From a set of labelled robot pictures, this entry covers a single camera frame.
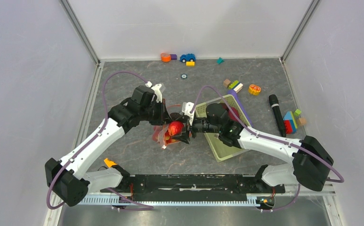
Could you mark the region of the red textured ball fruit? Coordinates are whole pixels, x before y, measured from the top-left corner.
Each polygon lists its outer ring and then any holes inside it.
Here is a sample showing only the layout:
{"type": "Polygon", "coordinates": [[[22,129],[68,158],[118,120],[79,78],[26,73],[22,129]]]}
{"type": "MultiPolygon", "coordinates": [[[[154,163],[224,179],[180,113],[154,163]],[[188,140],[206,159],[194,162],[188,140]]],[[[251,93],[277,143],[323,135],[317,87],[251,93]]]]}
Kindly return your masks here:
{"type": "Polygon", "coordinates": [[[182,129],[184,128],[184,124],[179,121],[171,122],[168,126],[168,134],[170,136],[180,134],[182,129]]]}

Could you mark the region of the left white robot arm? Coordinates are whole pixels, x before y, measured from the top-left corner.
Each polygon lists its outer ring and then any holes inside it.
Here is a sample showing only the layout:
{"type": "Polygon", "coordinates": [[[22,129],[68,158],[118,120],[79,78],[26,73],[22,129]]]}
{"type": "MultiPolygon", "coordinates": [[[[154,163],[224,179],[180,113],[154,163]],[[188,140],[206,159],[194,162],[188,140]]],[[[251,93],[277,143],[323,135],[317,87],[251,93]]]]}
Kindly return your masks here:
{"type": "Polygon", "coordinates": [[[115,141],[126,135],[142,121],[151,125],[170,122],[162,98],[163,84],[140,85],[131,97],[113,106],[98,128],[79,146],[60,160],[50,158],[45,163],[49,192],[54,192],[63,203],[72,207],[91,192],[105,188],[126,191],[130,179],[117,169],[109,167],[102,172],[88,172],[92,163],[115,141]]]}

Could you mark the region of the red lychee bunch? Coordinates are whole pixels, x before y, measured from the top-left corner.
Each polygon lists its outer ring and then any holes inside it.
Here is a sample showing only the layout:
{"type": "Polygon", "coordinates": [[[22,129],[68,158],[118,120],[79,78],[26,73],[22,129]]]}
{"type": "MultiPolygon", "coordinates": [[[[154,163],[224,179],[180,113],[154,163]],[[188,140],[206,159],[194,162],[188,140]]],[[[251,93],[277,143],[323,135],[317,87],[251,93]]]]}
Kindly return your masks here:
{"type": "Polygon", "coordinates": [[[171,142],[168,126],[154,126],[152,140],[158,143],[162,149],[165,149],[171,142]]]}

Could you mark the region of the clear zip top bag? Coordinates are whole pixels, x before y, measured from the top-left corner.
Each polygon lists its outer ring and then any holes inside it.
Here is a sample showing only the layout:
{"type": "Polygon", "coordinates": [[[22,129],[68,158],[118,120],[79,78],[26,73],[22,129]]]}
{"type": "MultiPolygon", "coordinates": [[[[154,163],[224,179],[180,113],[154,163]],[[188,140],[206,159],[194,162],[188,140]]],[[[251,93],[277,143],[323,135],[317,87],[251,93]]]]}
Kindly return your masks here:
{"type": "Polygon", "coordinates": [[[191,124],[194,119],[192,102],[184,102],[182,105],[165,107],[170,121],[165,121],[161,126],[154,126],[152,140],[159,144],[161,149],[166,149],[179,142],[190,144],[191,124]]]}

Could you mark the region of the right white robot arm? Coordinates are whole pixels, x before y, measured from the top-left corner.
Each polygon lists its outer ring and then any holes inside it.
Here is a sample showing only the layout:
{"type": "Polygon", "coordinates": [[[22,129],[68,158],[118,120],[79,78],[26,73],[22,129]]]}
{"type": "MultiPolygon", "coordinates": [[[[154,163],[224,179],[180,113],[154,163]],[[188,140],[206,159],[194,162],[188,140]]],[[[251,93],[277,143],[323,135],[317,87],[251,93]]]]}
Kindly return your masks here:
{"type": "Polygon", "coordinates": [[[283,138],[255,130],[246,126],[239,119],[232,120],[232,110],[226,110],[226,104],[210,104],[205,117],[196,117],[188,113],[192,103],[184,104],[182,113],[172,113],[171,118],[184,124],[180,133],[173,139],[189,144],[190,138],[197,133],[214,133],[226,146],[254,150],[276,157],[285,163],[282,165],[262,166],[254,179],[254,186],[260,192],[282,184],[300,184],[312,191],[322,191],[329,180],[334,160],[311,136],[304,139],[283,138]]]}

